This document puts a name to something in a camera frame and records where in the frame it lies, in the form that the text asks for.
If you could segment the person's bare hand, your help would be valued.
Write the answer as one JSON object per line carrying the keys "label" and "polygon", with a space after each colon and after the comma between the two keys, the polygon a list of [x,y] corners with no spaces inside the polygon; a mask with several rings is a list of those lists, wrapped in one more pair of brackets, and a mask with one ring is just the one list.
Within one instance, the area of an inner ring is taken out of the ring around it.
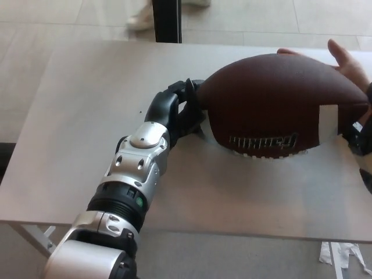
{"label": "person's bare hand", "polygon": [[327,47],[329,53],[338,64],[337,66],[330,65],[330,67],[340,72],[368,95],[371,92],[371,81],[362,68],[362,65],[333,39],[328,40]]}

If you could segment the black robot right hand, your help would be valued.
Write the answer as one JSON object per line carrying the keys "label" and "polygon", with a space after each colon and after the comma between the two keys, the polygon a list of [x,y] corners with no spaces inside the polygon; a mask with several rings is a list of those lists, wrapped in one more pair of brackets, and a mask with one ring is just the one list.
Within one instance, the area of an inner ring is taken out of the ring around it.
{"label": "black robot right hand", "polygon": [[355,122],[342,137],[348,142],[348,147],[359,166],[362,180],[371,193],[371,113],[363,125]]}

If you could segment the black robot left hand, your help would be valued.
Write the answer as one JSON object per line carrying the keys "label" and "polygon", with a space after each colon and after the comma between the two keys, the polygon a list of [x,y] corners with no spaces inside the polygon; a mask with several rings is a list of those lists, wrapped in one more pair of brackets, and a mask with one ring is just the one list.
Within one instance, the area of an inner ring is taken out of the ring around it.
{"label": "black robot left hand", "polygon": [[158,92],[145,116],[145,121],[165,126],[169,134],[169,147],[173,148],[178,139],[201,131],[206,119],[197,98],[197,90],[203,80],[178,81]]}

